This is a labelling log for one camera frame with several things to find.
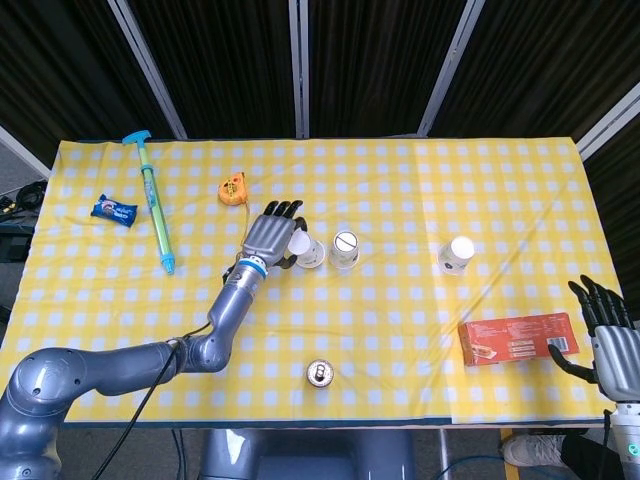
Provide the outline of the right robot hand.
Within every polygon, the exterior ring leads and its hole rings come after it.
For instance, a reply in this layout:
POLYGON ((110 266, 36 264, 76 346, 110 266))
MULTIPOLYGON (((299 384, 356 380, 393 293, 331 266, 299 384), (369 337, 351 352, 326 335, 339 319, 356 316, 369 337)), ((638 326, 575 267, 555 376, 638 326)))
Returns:
POLYGON ((567 360, 560 349, 548 346, 554 363, 565 373, 596 385, 615 403, 639 401, 639 329, 616 292, 582 274, 570 281, 587 327, 593 352, 590 367, 567 360))

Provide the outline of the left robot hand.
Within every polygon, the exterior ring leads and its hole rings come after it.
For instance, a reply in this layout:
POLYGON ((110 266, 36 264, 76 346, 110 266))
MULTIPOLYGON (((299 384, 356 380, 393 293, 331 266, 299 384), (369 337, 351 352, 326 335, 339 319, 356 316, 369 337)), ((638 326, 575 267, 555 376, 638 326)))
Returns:
POLYGON ((307 231, 306 220, 301 216, 294 217, 302 205, 302 200, 269 202, 251 225, 240 257, 258 257, 267 268, 291 268, 297 261, 297 254, 285 256, 289 242, 297 230, 307 231))

